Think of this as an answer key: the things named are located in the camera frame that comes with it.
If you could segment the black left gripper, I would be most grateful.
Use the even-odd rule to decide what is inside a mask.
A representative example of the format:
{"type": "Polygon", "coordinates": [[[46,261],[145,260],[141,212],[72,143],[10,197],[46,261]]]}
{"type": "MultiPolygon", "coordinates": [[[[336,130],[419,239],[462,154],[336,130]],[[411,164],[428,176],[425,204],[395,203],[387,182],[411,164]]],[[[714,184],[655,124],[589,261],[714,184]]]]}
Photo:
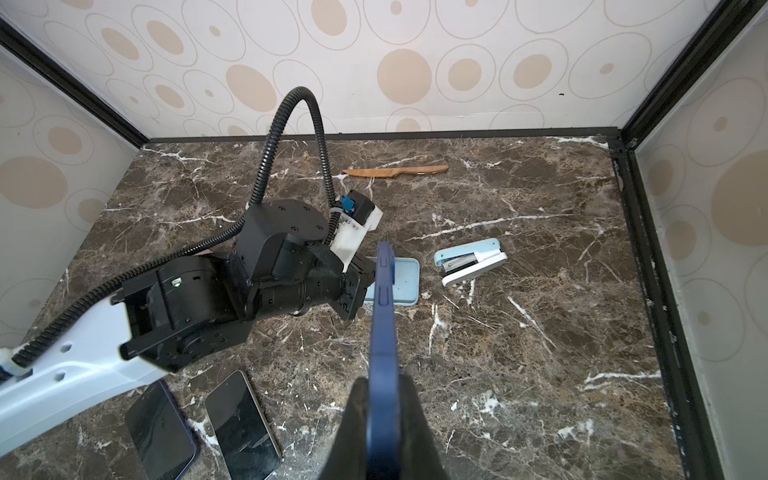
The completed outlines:
{"type": "Polygon", "coordinates": [[[308,274],[308,306],[327,304],[341,320],[353,320],[375,280],[374,261],[355,254],[344,267],[327,245],[313,243],[308,249],[315,257],[308,274]]]}

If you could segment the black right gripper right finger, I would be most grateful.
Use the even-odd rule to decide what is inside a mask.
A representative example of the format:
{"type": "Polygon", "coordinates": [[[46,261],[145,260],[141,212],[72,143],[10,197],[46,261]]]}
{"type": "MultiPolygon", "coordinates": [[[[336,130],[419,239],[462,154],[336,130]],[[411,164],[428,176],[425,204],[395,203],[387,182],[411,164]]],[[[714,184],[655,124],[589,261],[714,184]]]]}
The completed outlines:
{"type": "Polygon", "coordinates": [[[415,384],[399,376],[401,479],[448,479],[432,431],[424,415],[415,384]]]}

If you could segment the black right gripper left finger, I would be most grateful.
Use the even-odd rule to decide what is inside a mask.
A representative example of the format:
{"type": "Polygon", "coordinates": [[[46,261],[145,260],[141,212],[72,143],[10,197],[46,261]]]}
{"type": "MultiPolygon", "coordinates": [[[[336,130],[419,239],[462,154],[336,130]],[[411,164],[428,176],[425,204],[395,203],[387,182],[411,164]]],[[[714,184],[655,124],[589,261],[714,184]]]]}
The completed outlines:
{"type": "Polygon", "coordinates": [[[362,480],[366,477],[368,379],[357,378],[319,480],[362,480]]]}

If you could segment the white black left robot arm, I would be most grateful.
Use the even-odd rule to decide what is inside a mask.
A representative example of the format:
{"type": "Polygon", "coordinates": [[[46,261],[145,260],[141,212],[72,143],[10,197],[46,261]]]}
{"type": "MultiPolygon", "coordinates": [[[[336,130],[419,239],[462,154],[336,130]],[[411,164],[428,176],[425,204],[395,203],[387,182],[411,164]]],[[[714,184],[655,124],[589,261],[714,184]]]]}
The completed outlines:
{"type": "Polygon", "coordinates": [[[358,254],[382,213],[345,196],[330,225],[314,207],[251,207],[231,252],[181,256],[88,296],[1,358],[1,450],[245,342],[253,324],[330,306],[351,320],[374,280],[358,254]]]}

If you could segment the blue smartphone black screen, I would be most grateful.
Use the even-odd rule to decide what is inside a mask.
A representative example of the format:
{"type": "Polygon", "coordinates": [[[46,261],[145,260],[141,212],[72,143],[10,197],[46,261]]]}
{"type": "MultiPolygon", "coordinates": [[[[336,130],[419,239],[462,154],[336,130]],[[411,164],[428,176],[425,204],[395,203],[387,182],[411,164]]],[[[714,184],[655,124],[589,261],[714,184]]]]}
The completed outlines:
{"type": "Polygon", "coordinates": [[[369,353],[366,477],[400,477],[400,399],[394,308],[395,256],[391,245],[377,247],[369,353]]]}

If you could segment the light blue phone case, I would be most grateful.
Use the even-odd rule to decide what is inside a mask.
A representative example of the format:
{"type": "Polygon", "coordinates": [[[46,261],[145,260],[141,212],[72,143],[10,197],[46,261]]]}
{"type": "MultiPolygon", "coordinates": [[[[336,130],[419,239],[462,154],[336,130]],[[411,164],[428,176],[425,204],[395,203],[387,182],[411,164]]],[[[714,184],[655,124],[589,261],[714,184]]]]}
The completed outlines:
{"type": "Polygon", "coordinates": [[[413,306],[420,298],[420,263],[415,258],[396,257],[392,288],[395,306],[413,306]]]}

